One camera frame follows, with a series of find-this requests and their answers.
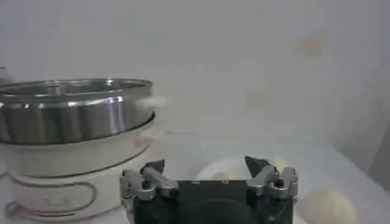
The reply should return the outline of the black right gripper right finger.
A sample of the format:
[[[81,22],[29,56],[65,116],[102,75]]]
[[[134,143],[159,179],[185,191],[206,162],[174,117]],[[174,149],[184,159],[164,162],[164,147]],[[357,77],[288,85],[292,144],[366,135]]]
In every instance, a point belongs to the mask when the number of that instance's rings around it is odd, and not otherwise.
[[[268,195],[277,200],[298,196],[298,174],[292,167],[278,171],[269,161],[251,156],[244,157],[251,179],[246,184],[257,196]]]

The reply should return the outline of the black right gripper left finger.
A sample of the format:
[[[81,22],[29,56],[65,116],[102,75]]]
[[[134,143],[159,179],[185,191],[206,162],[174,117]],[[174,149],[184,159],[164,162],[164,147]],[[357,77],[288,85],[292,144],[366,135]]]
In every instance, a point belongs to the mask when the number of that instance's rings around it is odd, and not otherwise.
[[[163,175],[163,159],[146,163],[139,171],[126,169],[119,178],[121,198],[153,200],[157,193],[166,198],[179,196],[179,182]]]

